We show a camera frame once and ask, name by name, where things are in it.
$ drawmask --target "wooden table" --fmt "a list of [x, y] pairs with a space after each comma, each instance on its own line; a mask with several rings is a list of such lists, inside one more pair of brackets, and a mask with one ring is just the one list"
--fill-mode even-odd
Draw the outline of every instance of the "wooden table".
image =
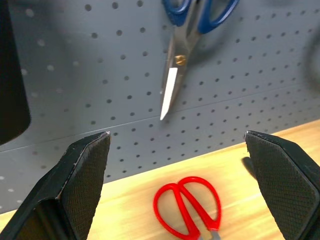
[[[320, 164], [320, 120], [276, 133], [298, 143]], [[167, 183], [176, 183], [187, 176], [208, 180], [217, 190], [222, 204], [220, 236], [223, 240], [283, 240], [255, 179], [241, 159], [249, 156], [244, 143], [199, 157], [174, 163], [103, 185], [101, 199], [88, 236], [89, 240], [170, 240], [156, 219], [152, 202], [156, 191]], [[205, 187], [187, 186], [204, 208], [214, 216], [215, 206]], [[195, 210], [188, 209], [203, 237], [209, 232]], [[179, 231], [186, 227], [172, 193], [160, 199], [164, 219]], [[0, 231], [14, 211], [0, 215]]]

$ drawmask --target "scissor pivot screw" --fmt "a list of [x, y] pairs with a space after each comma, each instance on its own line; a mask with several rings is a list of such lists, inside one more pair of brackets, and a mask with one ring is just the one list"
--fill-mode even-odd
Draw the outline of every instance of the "scissor pivot screw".
[[187, 62], [187, 58], [185, 55], [178, 55], [178, 56], [175, 56], [174, 57], [175, 59], [175, 63], [179, 66], [184, 66], [186, 65], [186, 62]]

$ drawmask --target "scissors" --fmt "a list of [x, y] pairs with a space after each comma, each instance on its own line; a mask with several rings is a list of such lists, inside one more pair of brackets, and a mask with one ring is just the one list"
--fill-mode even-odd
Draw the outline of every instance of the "scissors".
[[235, 9], [239, 0], [230, 0], [215, 19], [210, 20], [213, 0], [183, 0], [174, 7], [171, 0], [162, 0], [166, 14], [175, 25], [171, 37], [163, 74], [162, 109], [163, 120], [175, 101], [187, 70], [189, 56], [202, 34], [209, 33], [222, 24]]
[[[217, 217], [216, 219], [212, 219], [204, 208], [200, 205], [200, 203], [195, 199], [195, 197], [185, 188], [185, 184], [188, 183], [199, 183], [206, 186], [212, 193], [215, 198], [216, 207], [217, 207]], [[179, 210], [183, 217], [184, 223], [186, 228], [188, 229], [188, 234], [183, 234], [181, 232], [176, 231], [171, 226], [169, 226], [164, 219], [161, 217], [159, 209], [158, 209], [158, 201], [160, 196], [168, 190], [172, 190], [178, 204]], [[199, 216], [201, 217], [203, 223], [205, 224], [206, 228], [211, 232], [211, 236], [214, 240], [221, 240], [218, 230], [220, 227], [221, 222], [221, 203], [218, 196], [217, 191], [215, 188], [205, 179], [198, 177], [198, 176], [188, 176], [181, 179], [178, 183], [169, 183], [162, 186], [155, 194], [153, 199], [153, 210], [155, 213], [156, 218], [160, 222], [160, 224], [171, 234], [174, 236], [182, 239], [182, 240], [202, 240], [201, 233], [197, 226], [195, 225], [194, 221], [192, 220], [186, 205], [182, 199], [181, 194], [183, 194], [188, 201], [192, 204], [193, 208], [197, 211]]]

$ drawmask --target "blue scissor handle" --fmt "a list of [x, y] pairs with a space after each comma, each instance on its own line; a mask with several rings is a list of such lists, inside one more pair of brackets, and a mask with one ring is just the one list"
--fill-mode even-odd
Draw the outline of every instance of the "blue scissor handle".
[[162, 0], [164, 10], [173, 25], [180, 27], [185, 23], [191, 1], [194, 0], [184, 0], [180, 6], [173, 7], [170, 0]]
[[206, 0], [198, 24], [199, 33], [206, 34], [222, 24], [235, 9], [238, 2], [239, 0], [230, 0], [220, 16], [218, 16], [215, 20], [210, 21], [212, 0]]

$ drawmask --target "textured rubber pad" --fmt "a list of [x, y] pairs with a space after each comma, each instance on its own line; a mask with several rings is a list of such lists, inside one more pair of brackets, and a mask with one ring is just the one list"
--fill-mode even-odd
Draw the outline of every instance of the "textured rubber pad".
[[248, 131], [245, 142], [260, 191], [283, 237], [307, 239], [319, 212], [319, 166], [297, 144], [280, 137]]
[[85, 240], [101, 196], [107, 132], [71, 144], [0, 234], [0, 240]]

